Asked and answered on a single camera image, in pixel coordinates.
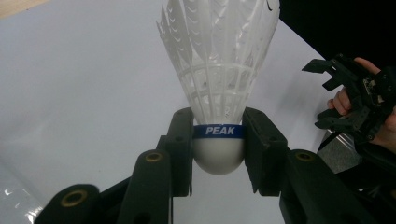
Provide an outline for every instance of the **white backdrop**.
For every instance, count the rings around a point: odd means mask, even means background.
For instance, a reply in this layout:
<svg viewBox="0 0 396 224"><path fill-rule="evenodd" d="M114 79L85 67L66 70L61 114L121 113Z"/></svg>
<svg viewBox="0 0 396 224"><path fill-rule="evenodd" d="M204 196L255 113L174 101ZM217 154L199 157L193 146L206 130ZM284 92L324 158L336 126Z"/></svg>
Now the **white backdrop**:
<svg viewBox="0 0 396 224"><path fill-rule="evenodd" d="M2 224L31 223L68 186L120 182L188 106L156 27L162 4L52 0L0 20ZM247 104L290 148L315 151L324 134L314 122L330 76L301 71L314 58L280 21ZM283 223L278 198L253 194L244 164L224 176L194 164L192 187L175 199L176 224Z"/></svg>

